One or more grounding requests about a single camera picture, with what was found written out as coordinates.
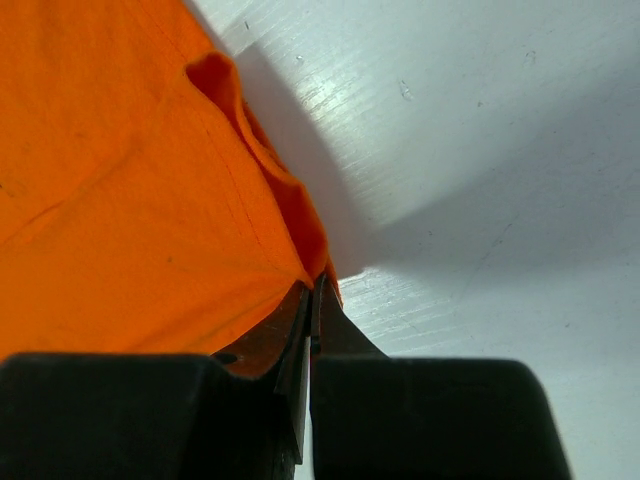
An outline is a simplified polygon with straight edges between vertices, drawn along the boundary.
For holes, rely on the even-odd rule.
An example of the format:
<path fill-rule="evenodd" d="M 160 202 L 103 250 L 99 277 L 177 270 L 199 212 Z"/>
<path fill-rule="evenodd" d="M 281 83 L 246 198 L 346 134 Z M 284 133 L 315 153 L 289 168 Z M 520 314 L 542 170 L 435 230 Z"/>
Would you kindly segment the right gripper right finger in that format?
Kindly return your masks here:
<path fill-rule="evenodd" d="M 567 479 L 545 391 L 509 359 L 390 357 L 321 276 L 310 313 L 318 479 Z"/>

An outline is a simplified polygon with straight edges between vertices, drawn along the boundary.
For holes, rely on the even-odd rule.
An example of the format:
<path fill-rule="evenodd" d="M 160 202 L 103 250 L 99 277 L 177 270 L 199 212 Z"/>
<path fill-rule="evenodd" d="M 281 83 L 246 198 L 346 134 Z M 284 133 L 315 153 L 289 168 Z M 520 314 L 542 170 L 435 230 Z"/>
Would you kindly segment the orange t shirt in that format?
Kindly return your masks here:
<path fill-rule="evenodd" d="M 3 356 L 211 354 L 333 271 L 184 3 L 2 3 Z"/>

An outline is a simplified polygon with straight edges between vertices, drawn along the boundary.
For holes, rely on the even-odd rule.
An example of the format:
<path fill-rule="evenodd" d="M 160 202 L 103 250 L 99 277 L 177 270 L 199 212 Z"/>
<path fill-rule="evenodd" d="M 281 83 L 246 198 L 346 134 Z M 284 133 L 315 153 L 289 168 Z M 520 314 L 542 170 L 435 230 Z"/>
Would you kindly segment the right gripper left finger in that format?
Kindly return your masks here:
<path fill-rule="evenodd" d="M 310 291 L 211 355 L 19 353 L 1 364 L 5 479 L 290 479 Z"/>

